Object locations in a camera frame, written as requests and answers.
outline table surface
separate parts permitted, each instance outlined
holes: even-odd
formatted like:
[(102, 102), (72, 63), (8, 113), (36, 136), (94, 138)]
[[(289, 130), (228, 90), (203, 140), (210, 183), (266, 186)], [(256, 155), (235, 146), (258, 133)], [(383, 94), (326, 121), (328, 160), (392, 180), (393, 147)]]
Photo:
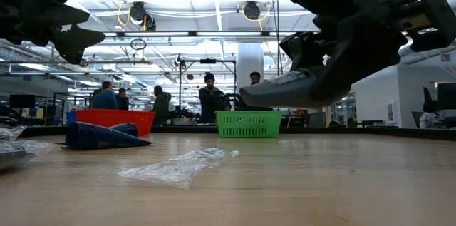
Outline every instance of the table surface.
[[(54, 148), (0, 174), (0, 225), (455, 225), (456, 142), (378, 135), (148, 138), (156, 144)], [(63, 136), (34, 139), (59, 143)], [(194, 176), (190, 190), (116, 173), (201, 147), (240, 155)]]

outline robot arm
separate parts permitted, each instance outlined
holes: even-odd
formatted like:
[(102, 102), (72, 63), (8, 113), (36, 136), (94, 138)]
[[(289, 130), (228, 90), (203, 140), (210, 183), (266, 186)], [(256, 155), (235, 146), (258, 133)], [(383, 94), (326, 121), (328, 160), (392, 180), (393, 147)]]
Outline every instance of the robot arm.
[[(456, 16), (447, 0), (292, 0), (317, 16), (320, 32), (298, 32), (281, 43), (293, 60), (275, 80), (241, 88), (251, 106), (320, 108), (346, 95), (351, 84), (400, 62), (399, 48), (449, 46)], [(323, 56), (330, 59), (323, 65)]]
[[(0, 38), (19, 45), (54, 43), (61, 57), (79, 64), (84, 50), (105, 39), (101, 32), (80, 29), (90, 14), (65, 5), (67, 0), (0, 0)], [(62, 26), (71, 25), (67, 31)]]

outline plastic bag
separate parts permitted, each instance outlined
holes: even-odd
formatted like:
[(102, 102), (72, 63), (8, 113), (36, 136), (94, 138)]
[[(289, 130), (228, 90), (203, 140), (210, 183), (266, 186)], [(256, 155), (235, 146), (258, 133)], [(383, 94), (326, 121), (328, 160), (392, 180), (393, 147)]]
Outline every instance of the plastic bag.
[(27, 153), (11, 141), (0, 140), (0, 170), (12, 168), (34, 157), (33, 153)]
[(20, 125), (14, 129), (0, 128), (0, 140), (15, 141), (27, 126)]
[(27, 129), (27, 126), (18, 126), (14, 129), (5, 129), (0, 128), (0, 140), (9, 142), (7, 148), (6, 145), (0, 146), (0, 153), (8, 152), (7, 150), (14, 149), (15, 151), (25, 151), (27, 153), (33, 153), (36, 156), (45, 155), (49, 152), (55, 145), (50, 143), (45, 143), (37, 140), (18, 140), (15, 141), (20, 134)]
[(164, 162), (118, 172), (122, 177), (148, 180), (176, 188), (190, 189), (193, 175), (205, 168), (214, 168), (239, 155), (239, 151), (202, 148)]
[(54, 144), (37, 140), (18, 140), (13, 144), (24, 149), (27, 153), (35, 154), (35, 156), (45, 155), (55, 147)]

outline green basket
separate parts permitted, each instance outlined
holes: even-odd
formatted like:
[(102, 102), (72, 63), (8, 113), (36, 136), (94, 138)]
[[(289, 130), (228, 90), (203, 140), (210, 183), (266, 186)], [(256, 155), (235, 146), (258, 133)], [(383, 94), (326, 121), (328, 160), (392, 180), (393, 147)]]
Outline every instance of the green basket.
[(277, 138), (280, 111), (220, 111), (217, 126), (222, 138)]

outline red basket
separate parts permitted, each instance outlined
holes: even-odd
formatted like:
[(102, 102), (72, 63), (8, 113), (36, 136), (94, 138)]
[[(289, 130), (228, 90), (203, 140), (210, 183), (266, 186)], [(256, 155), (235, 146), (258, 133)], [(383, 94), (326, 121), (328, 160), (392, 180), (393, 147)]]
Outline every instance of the red basket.
[(155, 117), (155, 112), (141, 111), (85, 109), (75, 112), (78, 122), (92, 123), (105, 127), (121, 123), (134, 123), (138, 127), (138, 135), (149, 135)]

